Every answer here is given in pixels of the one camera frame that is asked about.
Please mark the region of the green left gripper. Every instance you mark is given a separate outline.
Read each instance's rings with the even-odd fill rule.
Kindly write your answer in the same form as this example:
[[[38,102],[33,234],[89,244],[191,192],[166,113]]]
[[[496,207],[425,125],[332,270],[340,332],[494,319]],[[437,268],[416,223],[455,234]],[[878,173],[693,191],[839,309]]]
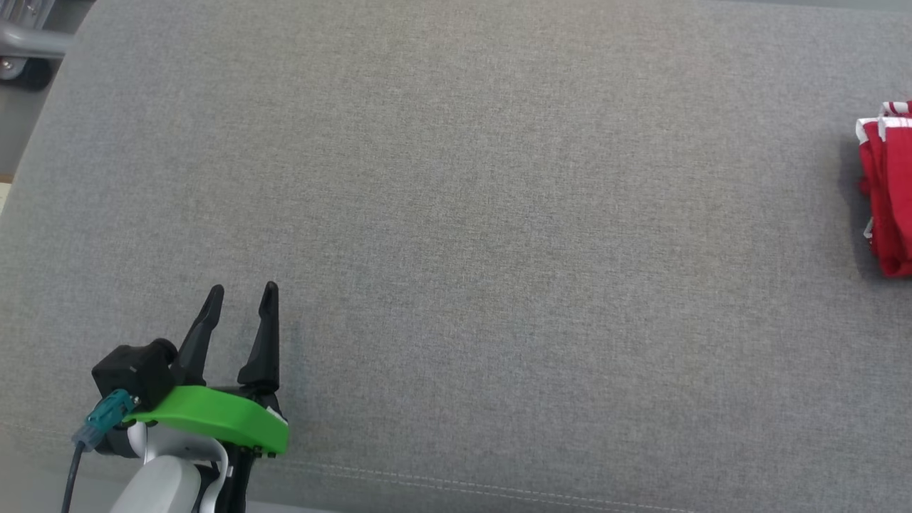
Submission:
[[[206,386],[203,379],[209,342],[219,323],[224,286],[215,285],[180,345],[178,357],[170,366],[177,386],[166,399],[150,411],[134,410],[130,421],[156,422],[189,434],[209,436],[264,454],[282,455],[287,451],[289,426],[270,407],[254,400]],[[265,285],[258,309],[259,328],[247,363],[241,367],[237,382],[242,387],[275,393],[280,387],[279,291],[276,282]]]

